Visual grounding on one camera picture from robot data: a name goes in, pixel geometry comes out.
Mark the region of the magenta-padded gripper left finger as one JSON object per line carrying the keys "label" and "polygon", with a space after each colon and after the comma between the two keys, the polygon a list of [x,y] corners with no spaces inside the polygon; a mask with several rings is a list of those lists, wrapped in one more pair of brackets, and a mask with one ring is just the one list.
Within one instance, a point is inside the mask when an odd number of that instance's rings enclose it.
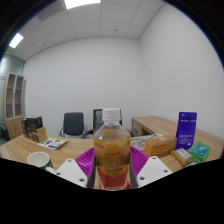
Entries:
{"label": "magenta-padded gripper left finger", "polygon": [[84,188],[95,184],[94,149],[91,148],[76,159],[67,159],[57,170],[56,175]]}

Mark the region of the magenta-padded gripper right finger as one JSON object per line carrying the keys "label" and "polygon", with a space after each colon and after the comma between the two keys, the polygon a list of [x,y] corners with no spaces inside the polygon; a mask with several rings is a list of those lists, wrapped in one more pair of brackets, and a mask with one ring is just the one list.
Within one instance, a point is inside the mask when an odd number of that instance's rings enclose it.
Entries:
{"label": "magenta-padded gripper right finger", "polygon": [[157,181],[172,171],[157,157],[147,156],[140,150],[130,148],[130,183],[132,188],[140,188]]}

